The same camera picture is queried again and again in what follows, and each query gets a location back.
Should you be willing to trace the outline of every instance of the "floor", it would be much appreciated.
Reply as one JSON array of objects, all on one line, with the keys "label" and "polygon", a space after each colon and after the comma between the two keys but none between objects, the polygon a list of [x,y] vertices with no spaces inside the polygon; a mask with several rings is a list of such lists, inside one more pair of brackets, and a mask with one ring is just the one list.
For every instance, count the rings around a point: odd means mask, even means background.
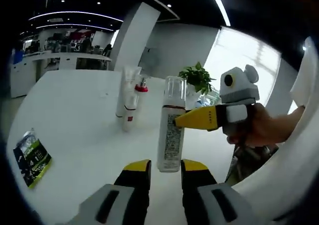
[{"label": "floor", "polygon": [[6,96],[2,99],[0,128],[5,142],[8,140],[11,124],[24,98],[25,97],[18,97],[12,99]]}]

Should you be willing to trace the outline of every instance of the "snack package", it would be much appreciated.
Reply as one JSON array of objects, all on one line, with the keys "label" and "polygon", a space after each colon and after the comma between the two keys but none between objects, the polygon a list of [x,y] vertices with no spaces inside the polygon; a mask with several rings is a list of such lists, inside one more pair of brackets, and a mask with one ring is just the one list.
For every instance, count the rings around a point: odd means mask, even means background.
[{"label": "snack package", "polygon": [[24,134],[13,153],[26,185],[33,188],[49,168],[51,156],[35,137],[33,129]]}]

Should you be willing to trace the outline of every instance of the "sleeve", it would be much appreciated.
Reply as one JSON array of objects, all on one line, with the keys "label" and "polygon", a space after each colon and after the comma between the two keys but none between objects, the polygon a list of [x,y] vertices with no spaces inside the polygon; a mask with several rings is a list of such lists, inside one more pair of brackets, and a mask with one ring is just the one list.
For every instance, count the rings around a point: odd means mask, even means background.
[{"label": "sleeve", "polygon": [[305,55],[301,62],[300,70],[290,91],[292,98],[298,107],[307,106],[315,85],[319,66],[316,47],[310,37],[306,39],[305,47]]}]

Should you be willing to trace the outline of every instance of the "ceiling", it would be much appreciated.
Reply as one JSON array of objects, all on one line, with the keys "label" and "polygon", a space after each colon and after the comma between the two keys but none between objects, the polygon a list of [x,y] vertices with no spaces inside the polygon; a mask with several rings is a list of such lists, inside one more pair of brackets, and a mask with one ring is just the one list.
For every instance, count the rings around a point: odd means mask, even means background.
[{"label": "ceiling", "polygon": [[[225,26],[215,0],[28,0],[21,15],[20,33],[23,36],[43,30],[51,24],[71,23],[97,26],[105,31],[120,28],[127,12],[144,1],[161,11],[159,21],[191,23],[210,27]],[[299,69],[305,38],[319,26],[318,0],[221,0],[231,27],[260,38],[280,51],[283,58]],[[59,13],[34,16],[56,11],[83,11],[102,14],[107,18],[83,13]],[[60,22],[50,22],[60,18]]]}]

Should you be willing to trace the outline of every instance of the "green leaves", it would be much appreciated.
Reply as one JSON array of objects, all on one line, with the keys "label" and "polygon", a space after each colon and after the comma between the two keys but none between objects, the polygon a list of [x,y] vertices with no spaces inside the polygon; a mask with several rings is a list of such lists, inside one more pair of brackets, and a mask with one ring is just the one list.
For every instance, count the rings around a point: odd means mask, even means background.
[{"label": "green leaves", "polygon": [[210,81],[215,80],[209,76],[200,62],[197,62],[194,67],[185,67],[178,76],[186,79],[189,84],[195,86],[196,92],[201,91],[202,94],[211,92]]}]

